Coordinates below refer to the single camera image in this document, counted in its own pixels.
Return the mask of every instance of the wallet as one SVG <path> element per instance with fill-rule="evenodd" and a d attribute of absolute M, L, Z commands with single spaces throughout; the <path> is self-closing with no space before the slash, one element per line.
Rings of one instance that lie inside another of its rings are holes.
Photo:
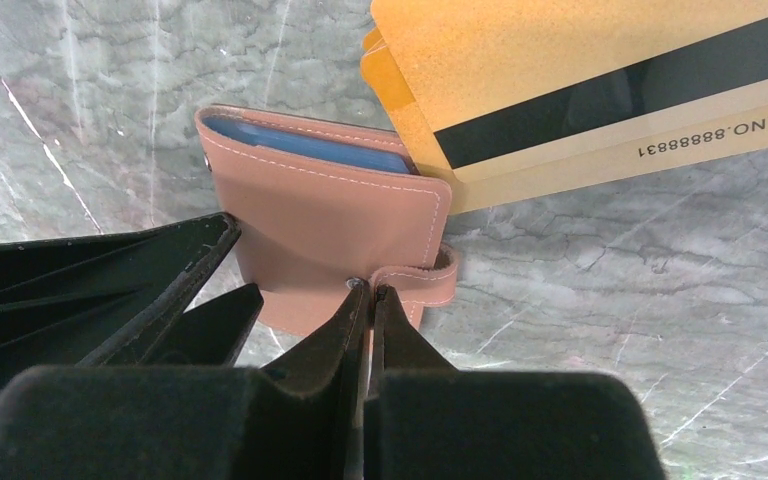
<path fill-rule="evenodd" d="M 452 300 L 451 187 L 419 175 L 396 134 L 230 105 L 195 120 L 264 324 L 308 335 L 358 279 L 394 287 L 414 327 L 424 307 Z"/>

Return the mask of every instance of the gray surface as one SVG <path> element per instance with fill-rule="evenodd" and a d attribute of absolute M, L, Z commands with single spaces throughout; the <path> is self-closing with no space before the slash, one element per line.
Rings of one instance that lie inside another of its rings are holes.
<path fill-rule="evenodd" d="M 367 12 L 0 0 L 0 242 L 215 211 L 197 106 L 387 127 L 358 74 Z M 457 216 L 447 231 L 465 255 L 457 300 L 422 331 L 453 362 L 616 374 L 673 479 L 768 478 L 768 150 Z M 200 300 L 240 281 L 226 262 Z M 241 361 L 295 341 L 257 327 Z"/>

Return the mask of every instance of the wallet flap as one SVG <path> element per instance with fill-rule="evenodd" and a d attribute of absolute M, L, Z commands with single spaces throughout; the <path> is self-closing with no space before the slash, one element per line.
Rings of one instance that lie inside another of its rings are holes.
<path fill-rule="evenodd" d="M 339 307 L 349 279 L 393 266 L 434 269 L 451 205 L 446 182 L 251 146 L 210 129 L 204 122 L 210 117 L 406 159 L 407 153 L 392 134 L 373 129 L 230 106 L 196 113 L 219 203 L 242 227 L 236 254 L 243 278 L 264 292 L 264 323 L 306 335 Z"/>

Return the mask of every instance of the leather wallet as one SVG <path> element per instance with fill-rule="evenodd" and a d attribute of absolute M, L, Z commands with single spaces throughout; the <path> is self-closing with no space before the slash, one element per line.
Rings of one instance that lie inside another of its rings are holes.
<path fill-rule="evenodd" d="M 445 181 L 253 144 L 234 127 L 395 154 L 415 172 L 396 134 L 229 105 L 202 108 L 195 120 L 219 203 L 240 222 L 237 262 L 261 289 L 266 325 L 310 334 L 353 279 L 394 287 L 414 327 L 424 307 L 454 297 L 458 255 L 441 243 L 452 199 Z"/>

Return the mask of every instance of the card holder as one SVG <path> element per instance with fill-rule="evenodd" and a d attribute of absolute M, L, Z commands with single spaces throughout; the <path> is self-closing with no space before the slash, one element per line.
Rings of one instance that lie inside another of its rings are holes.
<path fill-rule="evenodd" d="M 196 112 L 219 203 L 242 227 L 237 262 L 263 293 L 266 325 L 308 335 L 355 278 L 396 288 L 415 327 L 424 307 L 454 297 L 458 255 L 441 243 L 452 200 L 445 181 L 252 145 L 226 130 L 241 125 L 396 155 L 409 171 L 414 166 L 391 132 L 230 105 Z"/>

